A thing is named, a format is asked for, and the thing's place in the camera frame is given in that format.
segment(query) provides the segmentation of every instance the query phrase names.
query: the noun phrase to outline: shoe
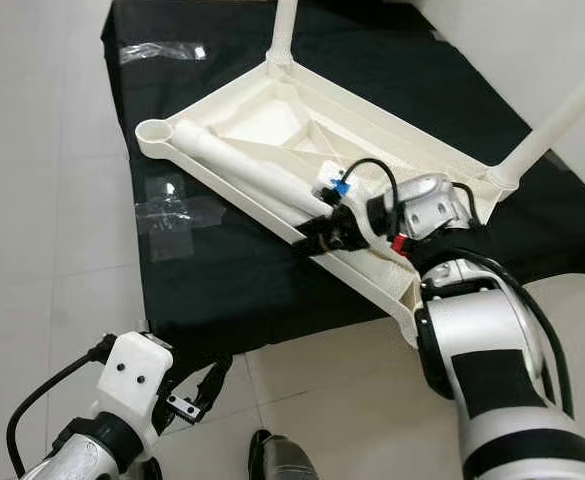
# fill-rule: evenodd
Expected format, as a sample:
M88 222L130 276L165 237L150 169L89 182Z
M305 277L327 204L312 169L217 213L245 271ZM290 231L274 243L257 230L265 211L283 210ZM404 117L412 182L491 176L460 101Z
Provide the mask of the shoe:
M263 473L263 443L272 436L264 429L257 430L250 441L250 453L248 455L248 474L250 480L265 480Z

